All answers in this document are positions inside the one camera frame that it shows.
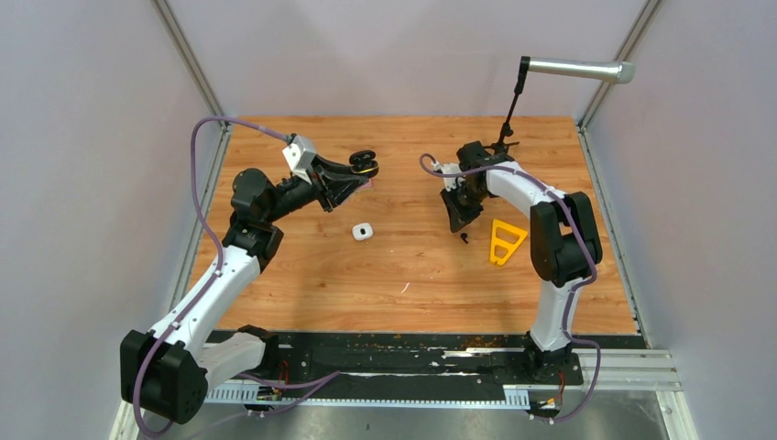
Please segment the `black earbud charging case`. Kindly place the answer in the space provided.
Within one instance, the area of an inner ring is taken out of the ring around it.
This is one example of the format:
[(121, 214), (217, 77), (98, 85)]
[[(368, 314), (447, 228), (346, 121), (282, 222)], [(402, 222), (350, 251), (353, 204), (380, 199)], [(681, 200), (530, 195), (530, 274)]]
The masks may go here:
[(349, 167), (351, 172), (356, 175), (373, 178), (379, 170), (377, 153), (370, 149), (352, 153), (349, 157)]

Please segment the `white earbud charging case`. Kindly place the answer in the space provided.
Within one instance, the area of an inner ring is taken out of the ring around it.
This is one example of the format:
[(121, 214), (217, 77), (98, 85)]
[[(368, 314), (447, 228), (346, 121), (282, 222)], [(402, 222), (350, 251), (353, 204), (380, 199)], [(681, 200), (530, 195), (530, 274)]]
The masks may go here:
[(356, 241), (365, 241), (374, 235), (373, 226), (370, 223), (360, 223), (352, 227), (352, 237)]

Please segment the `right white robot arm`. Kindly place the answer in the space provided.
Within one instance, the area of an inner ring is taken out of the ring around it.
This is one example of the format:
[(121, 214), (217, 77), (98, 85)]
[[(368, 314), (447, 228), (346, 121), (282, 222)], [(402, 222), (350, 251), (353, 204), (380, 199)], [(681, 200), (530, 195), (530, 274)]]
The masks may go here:
[(450, 229), (476, 220), (487, 198), (501, 198), (529, 221), (530, 256), (541, 280), (540, 300), (519, 369), (546, 382), (572, 362), (571, 326), (580, 291), (593, 283), (602, 246), (593, 205), (583, 192), (564, 192), (529, 174), (503, 148), (471, 142), (456, 163), (421, 160), (443, 178)]

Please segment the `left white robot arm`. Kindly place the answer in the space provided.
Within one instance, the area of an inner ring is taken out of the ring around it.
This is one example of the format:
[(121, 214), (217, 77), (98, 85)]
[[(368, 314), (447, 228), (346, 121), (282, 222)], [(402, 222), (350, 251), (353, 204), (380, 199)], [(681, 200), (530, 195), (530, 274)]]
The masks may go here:
[(257, 168), (236, 174), (224, 237), (204, 227), (216, 245), (209, 269), (147, 332), (132, 330), (121, 342), (121, 394), (144, 435), (156, 434), (145, 425), (144, 413), (186, 424), (222, 383), (242, 373), (268, 379), (279, 371), (279, 340), (268, 330), (247, 324), (213, 346), (207, 346), (208, 337), (275, 257), (284, 237), (276, 221), (314, 202), (333, 211), (369, 183), (378, 168), (376, 153), (362, 150), (346, 164), (314, 154), (300, 172), (278, 183)]

